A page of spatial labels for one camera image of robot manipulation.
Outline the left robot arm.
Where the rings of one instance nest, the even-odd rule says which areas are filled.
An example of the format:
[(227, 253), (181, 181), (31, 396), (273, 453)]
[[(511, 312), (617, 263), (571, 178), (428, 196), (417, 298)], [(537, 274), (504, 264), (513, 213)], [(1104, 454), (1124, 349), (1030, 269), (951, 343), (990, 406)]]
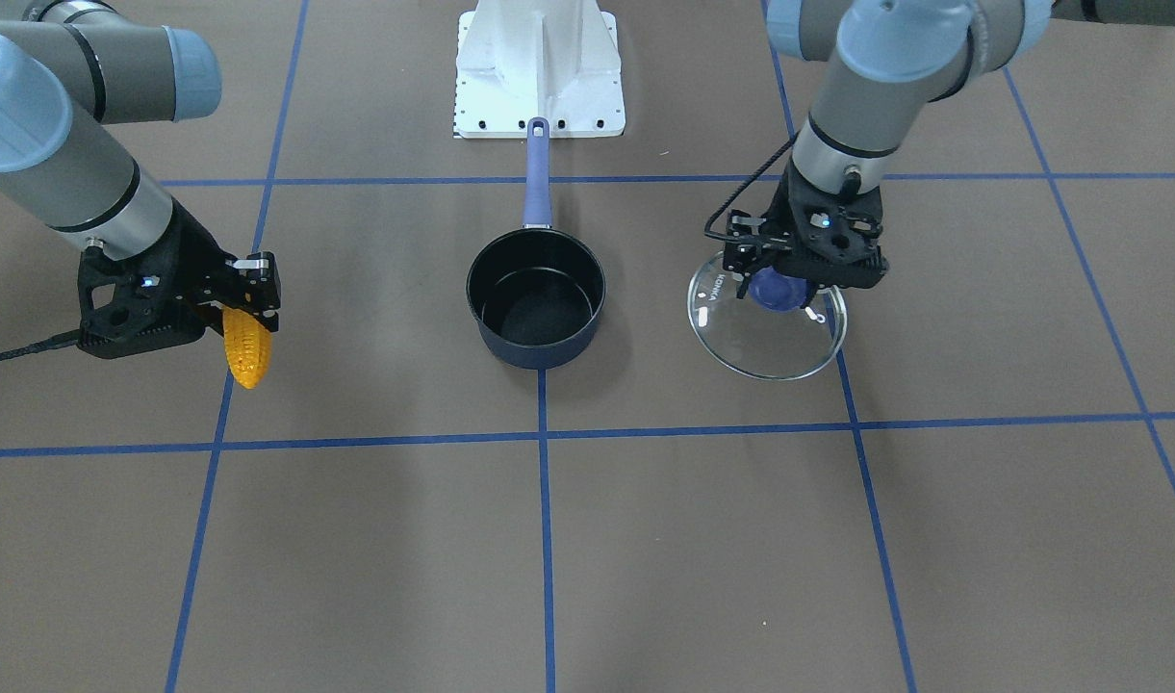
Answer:
[(1175, 1), (772, 1), (768, 42), (828, 67), (763, 215), (728, 214), (724, 271), (772, 312), (830, 288), (870, 289), (881, 251), (881, 181), (926, 105), (1010, 63), (1052, 19), (1175, 27)]

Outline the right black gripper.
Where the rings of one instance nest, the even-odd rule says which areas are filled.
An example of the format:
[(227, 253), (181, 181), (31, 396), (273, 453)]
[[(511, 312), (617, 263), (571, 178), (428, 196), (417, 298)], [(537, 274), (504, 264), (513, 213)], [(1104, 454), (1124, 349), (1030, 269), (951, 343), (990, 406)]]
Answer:
[(282, 289), (273, 253), (237, 258), (175, 202), (164, 233), (143, 253), (109, 260), (102, 248), (82, 251), (78, 302), (78, 346), (116, 359), (183, 346), (210, 329), (223, 334), (222, 307), (244, 310), (278, 332)]

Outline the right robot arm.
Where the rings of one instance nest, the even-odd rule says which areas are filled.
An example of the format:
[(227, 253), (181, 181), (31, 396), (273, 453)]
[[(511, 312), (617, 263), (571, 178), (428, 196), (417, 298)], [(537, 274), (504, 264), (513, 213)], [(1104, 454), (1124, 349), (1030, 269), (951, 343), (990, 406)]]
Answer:
[(224, 251), (109, 132), (206, 117), (221, 96), (217, 54), (193, 31), (103, 1), (0, 1), (0, 193), (80, 253), (78, 327), (0, 361), (63, 346), (125, 358), (212, 330), (256, 385), (282, 307), (275, 256)]

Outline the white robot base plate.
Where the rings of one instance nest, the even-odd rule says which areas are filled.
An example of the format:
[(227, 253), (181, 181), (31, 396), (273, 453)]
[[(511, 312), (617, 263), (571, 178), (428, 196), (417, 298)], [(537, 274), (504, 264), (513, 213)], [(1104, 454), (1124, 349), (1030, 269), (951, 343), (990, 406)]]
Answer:
[(456, 21), (452, 135), (619, 137), (626, 105), (618, 19), (596, 1), (481, 1)]

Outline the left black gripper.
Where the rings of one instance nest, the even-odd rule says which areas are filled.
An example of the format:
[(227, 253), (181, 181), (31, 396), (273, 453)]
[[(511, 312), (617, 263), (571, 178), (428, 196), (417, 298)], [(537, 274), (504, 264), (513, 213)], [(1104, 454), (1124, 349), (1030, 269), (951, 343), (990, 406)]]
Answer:
[(723, 267), (736, 281), (736, 300), (745, 300), (756, 273), (772, 269), (808, 282), (810, 319), (835, 319), (834, 288), (874, 288), (889, 271), (881, 189), (861, 193), (859, 180), (847, 171), (842, 193), (821, 191), (788, 163), (763, 215), (728, 210)]

